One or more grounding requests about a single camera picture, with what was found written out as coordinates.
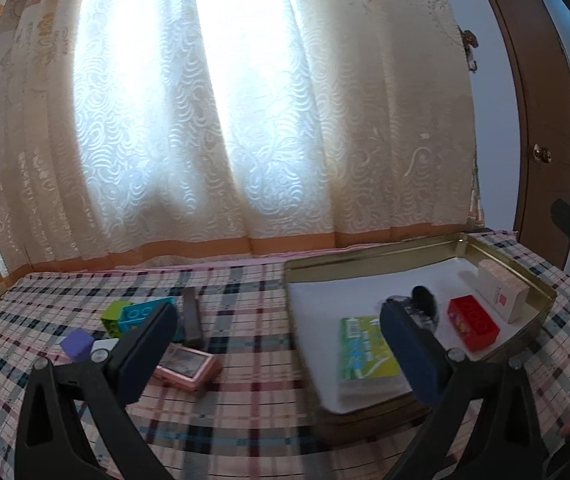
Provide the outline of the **cream lace curtain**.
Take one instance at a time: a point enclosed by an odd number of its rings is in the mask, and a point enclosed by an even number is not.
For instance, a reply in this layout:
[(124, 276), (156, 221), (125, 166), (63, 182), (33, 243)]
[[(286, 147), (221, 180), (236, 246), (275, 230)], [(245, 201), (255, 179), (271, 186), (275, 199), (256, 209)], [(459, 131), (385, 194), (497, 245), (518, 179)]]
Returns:
[(0, 0), (0, 296), (480, 228), (470, 45), (449, 0)]

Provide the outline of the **pink framed pocket mirror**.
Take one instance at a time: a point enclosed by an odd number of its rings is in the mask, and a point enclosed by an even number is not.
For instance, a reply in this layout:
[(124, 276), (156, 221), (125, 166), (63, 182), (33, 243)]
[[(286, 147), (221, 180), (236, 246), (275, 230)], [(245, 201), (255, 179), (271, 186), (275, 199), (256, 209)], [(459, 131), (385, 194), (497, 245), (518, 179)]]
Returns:
[(213, 382), (221, 370), (222, 364), (214, 354), (170, 344), (154, 376), (181, 390), (197, 392)]

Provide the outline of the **lime green toy brick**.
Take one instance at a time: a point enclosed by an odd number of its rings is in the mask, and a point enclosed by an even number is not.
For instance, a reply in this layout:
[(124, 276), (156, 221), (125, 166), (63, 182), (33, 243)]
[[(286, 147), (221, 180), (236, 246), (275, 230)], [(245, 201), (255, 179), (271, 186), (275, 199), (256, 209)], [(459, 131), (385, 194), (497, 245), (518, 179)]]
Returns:
[(110, 338), (120, 338), (122, 330), (119, 327), (119, 320), (122, 310), (129, 306), (131, 301), (114, 300), (105, 310), (102, 311), (100, 320)]

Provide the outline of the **white cardboard box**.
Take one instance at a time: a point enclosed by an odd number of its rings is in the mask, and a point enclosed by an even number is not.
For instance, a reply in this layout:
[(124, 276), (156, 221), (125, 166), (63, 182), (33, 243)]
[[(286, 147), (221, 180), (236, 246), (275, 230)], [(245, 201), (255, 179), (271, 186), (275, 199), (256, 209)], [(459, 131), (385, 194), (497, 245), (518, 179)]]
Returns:
[(498, 262), (483, 259), (478, 263), (476, 289), (506, 323), (521, 318), (529, 286)]

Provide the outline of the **dark brown rectangular bar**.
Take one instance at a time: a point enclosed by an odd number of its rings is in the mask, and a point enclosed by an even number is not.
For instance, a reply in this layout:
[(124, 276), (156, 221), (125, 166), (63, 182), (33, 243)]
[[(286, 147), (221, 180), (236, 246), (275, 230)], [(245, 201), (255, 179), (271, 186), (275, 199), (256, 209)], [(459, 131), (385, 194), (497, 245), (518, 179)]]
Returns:
[(183, 324), (184, 344), (196, 350), (204, 348), (204, 332), (202, 331), (199, 301), (196, 289), (184, 288), (183, 298)]

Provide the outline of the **purple cube block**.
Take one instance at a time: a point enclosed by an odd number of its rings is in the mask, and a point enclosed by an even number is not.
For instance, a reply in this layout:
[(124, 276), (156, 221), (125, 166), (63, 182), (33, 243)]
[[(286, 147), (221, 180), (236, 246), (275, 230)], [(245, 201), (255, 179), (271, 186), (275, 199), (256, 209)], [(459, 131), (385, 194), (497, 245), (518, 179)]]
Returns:
[(59, 345), (72, 362), (82, 362), (90, 357), (94, 342), (89, 333), (77, 328), (68, 333)]

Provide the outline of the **red small box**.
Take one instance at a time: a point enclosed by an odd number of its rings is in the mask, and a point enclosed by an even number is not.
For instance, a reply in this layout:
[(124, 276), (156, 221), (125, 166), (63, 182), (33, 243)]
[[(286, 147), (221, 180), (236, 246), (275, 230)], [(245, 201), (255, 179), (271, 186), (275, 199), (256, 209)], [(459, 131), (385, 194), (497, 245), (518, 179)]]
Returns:
[(498, 339), (500, 328), (475, 296), (452, 298), (446, 309), (456, 334), (471, 352), (490, 347)]

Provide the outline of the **blue toy brick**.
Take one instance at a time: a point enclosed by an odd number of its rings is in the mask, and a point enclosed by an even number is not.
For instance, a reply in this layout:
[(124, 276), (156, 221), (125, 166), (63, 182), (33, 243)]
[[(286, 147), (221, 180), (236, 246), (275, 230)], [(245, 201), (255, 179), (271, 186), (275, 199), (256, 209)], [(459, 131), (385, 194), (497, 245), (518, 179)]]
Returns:
[(178, 304), (173, 297), (157, 298), (141, 302), (140, 304), (127, 304), (122, 308), (118, 318), (120, 332), (126, 334), (133, 328), (142, 325), (155, 307), (163, 304), (170, 304), (176, 313), (176, 330), (172, 341), (176, 344), (181, 344), (185, 337), (184, 322)]

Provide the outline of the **plaid tablecloth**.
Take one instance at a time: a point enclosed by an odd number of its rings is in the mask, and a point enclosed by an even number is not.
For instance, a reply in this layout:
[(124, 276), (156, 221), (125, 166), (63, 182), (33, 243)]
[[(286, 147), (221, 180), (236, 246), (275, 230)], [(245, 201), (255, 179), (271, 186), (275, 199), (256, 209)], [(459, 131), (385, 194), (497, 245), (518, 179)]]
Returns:
[[(517, 356), (529, 375), (544, 442), (558, 445), (570, 411), (570, 277), (504, 232), (484, 236), (556, 292), (538, 336)], [(379, 479), (399, 460), (425, 414), (373, 437), (331, 444), (317, 437), (304, 398), (303, 370), (286, 305), (289, 257), (194, 263), (155, 269), (32, 273), (0, 297), (0, 477), (15, 474), (21, 404), (34, 361), (67, 362), (59, 343), (80, 328), (105, 333), (102, 311), (199, 298), (204, 348), (222, 364), (204, 393), (151, 378), (128, 407), (133, 424), (177, 479)]]

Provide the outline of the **brown wooden door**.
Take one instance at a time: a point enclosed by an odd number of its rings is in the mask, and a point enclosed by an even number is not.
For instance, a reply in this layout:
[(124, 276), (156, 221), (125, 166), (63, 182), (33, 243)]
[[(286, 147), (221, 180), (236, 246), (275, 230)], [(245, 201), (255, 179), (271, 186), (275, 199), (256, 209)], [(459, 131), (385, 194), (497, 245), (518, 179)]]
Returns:
[(570, 66), (543, 0), (489, 0), (515, 85), (520, 174), (518, 240), (559, 269), (570, 240), (550, 210), (570, 205)]

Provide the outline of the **green tissue packet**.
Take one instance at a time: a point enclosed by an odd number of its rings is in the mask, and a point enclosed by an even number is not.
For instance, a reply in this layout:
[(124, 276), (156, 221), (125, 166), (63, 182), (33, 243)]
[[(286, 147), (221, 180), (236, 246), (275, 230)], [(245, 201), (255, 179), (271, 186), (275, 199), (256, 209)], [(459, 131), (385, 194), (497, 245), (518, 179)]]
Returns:
[(344, 394), (387, 391), (401, 370), (375, 315), (349, 316), (339, 325), (338, 386)]

